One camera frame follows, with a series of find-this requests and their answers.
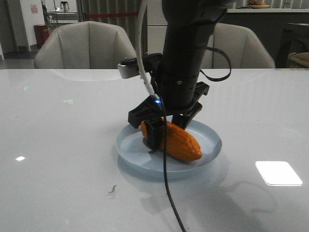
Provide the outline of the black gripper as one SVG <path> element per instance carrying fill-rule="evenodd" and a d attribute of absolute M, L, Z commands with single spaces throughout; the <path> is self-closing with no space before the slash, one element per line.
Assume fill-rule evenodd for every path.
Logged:
<path fill-rule="evenodd" d="M 145 125 L 145 142 L 152 150 L 163 149 L 164 136 L 164 120 L 159 119 L 164 114 L 172 116 L 172 123 L 182 128 L 187 128 L 192 119 L 198 114 L 202 105 L 198 102 L 202 95 L 207 95 L 209 85 L 204 82 L 198 82 L 191 102 L 185 108 L 172 107 L 169 105 L 162 105 L 156 103 L 155 100 L 149 96 L 135 109 L 128 112 L 128 122 L 134 127 L 138 128 L 142 121 Z"/>

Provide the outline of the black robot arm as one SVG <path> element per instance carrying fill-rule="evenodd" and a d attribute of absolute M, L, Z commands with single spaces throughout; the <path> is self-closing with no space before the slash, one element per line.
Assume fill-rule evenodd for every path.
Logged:
<path fill-rule="evenodd" d="M 146 84 L 150 95 L 128 113 L 137 128 L 146 124 L 147 145 L 156 150 L 166 143 L 163 117 L 185 129 L 201 110 L 199 99 L 209 86 L 199 82 L 203 56 L 215 25 L 224 17 L 230 0 L 164 0 L 162 10 L 168 23 L 162 53 L 123 60 L 119 70 L 129 68 L 133 75 L 151 75 Z"/>

